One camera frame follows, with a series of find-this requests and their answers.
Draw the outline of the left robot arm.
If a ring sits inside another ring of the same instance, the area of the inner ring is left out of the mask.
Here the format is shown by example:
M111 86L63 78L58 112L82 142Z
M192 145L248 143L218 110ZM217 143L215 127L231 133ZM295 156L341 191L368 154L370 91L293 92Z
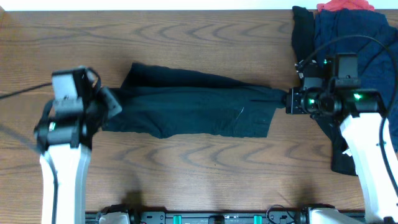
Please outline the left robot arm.
M107 120L121 112L108 87L84 96L50 100L34 129L44 192L42 223L84 223L85 191L92 140Z

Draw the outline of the black shorts with white waistband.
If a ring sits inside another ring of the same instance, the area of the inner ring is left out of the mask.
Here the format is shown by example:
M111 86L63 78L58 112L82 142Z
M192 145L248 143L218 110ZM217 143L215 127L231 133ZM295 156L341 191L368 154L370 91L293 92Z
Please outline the black shorts with white waistband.
M264 138L286 92L193 70L133 63L114 88L123 108L103 131Z

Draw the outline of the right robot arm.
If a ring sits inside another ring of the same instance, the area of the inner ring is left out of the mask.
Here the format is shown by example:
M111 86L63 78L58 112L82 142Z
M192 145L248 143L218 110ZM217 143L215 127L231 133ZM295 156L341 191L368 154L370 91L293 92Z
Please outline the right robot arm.
M397 158L389 122L376 90L292 88L288 114L327 116L338 123L354 160L364 198L366 223L397 223Z

